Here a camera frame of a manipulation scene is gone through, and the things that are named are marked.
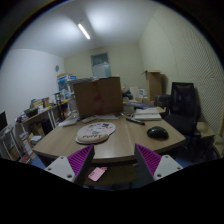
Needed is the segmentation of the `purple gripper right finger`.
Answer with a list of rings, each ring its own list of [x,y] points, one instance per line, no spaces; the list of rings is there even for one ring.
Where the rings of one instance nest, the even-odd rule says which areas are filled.
[[[171,156],[161,156],[139,144],[135,145],[134,154],[138,164],[144,167],[154,181],[160,180],[182,169],[182,166]]]

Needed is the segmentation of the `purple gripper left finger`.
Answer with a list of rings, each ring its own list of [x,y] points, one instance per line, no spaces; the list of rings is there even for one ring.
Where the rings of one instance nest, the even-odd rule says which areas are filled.
[[[68,157],[59,156],[46,168],[46,171],[83,186],[94,155],[94,146],[89,145]]]

